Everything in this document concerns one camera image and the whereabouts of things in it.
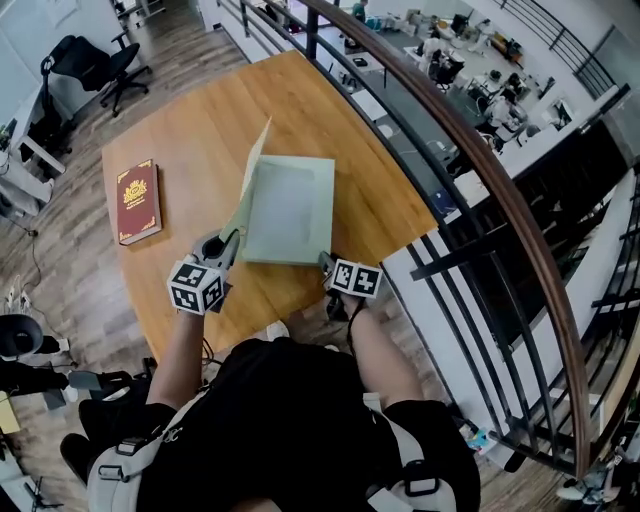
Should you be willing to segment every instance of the white harness strap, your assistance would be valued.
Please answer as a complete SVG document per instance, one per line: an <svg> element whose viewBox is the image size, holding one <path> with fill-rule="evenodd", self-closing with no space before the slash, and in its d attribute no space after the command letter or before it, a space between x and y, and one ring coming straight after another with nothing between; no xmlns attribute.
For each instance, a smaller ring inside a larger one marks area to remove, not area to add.
<svg viewBox="0 0 640 512"><path fill-rule="evenodd" d="M91 512L135 512L141 473L153 463L167 434L205 393L201 392L180 409L162 434L138 451L135 451L135 446L123 443L98 457L91 468L87 489ZM376 512L413 512L415 509L456 512L456 501L449 484L438 478L411 478L412 472L420 473L424 463L418 441L381 412L379 396L367 393L364 403L374 413L376 421L389 424L398 444L402 467L408 475L390 489L378 489L367 500L369 505Z"/></svg>

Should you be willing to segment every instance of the red book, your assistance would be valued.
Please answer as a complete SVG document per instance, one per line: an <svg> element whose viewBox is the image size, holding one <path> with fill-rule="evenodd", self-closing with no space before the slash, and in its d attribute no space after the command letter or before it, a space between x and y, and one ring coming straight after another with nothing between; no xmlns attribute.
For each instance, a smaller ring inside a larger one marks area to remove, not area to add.
<svg viewBox="0 0 640 512"><path fill-rule="evenodd" d="M118 241L130 245L162 229L158 167L146 160L118 175Z"/></svg>

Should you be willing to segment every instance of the black shirt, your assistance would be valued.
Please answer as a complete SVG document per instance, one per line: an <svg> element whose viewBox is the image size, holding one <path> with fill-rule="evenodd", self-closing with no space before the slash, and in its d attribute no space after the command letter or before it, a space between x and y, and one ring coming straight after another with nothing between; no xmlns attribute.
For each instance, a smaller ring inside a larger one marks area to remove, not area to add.
<svg viewBox="0 0 640 512"><path fill-rule="evenodd" d="M188 503L213 512L252 497L270 498L284 512L370 510L368 487L394 483L400 459L363 391L347 354L283 338L242 343L145 470L138 511ZM148 434L174 413L147 406L131 434ZM401 402L385 414L420 442L453 487L458 512L478 510L478 470L445 406Z"/></svg>

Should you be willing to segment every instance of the wooden floor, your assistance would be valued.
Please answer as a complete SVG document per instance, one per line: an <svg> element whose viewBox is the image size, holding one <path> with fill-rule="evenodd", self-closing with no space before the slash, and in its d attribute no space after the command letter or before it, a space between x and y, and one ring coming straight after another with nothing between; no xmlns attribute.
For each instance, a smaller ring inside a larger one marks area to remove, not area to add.
<svg viewBox="0 0 640 512"><path fill-rule="evenodd" d="M16 274L23 283L30 283L27 290L47 318L34 316L43 326L50 324L46 331L53 328L70 339L74 357L87 370L135 372L141 359L150 355L127 297L111 236L102 146L182 92L246 64L224 32L205 34L201 30L187 0L165 0L164 4L167 13L154 17L137 37L146 63L154 69L151 92L126 95L123 112L116 119L97 102L78 113L67 173L56 180L52 201L28 223L40 233L34 248L41 280L31 259L32 239L0 219L0 291L11 286ZM388 287L378 303L376 310L385 328L419 368L425 392L430 398L446 399L415 331ZM340 344L344 340L344 326L325 322L321 306L295 314L287 323L301 341ZM33 364L39 361L34 358ZM77 407L50 413L40 395L15 398L12 404L22 431L11 438L24 471L44 476L44 495L64 503L62 510L87 510L85 490L58 451L67 433L81 432ZM526 463L517 474L508 475L486 460L478 463L483 510L562 510L553 497L561 477L547 468Z"/></svg>

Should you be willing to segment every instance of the wooden handrail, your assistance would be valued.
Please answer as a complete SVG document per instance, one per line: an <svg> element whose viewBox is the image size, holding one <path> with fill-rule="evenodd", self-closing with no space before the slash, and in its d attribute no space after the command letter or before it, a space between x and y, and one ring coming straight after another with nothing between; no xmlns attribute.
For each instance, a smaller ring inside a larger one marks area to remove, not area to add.
<svg viewBox="0 0 640 512"><path fill-rule="evenodd" d="M437 87L404 56L364 23L326 0L300 0L357 41L411 93L449 138L465 153L485 187L496 198L518 235L545 295L560 346L571 401L575 468L578 477L590 465L588 385L584 354L569 298L542 231L520 191L478 133L449 104Z"/></svg>

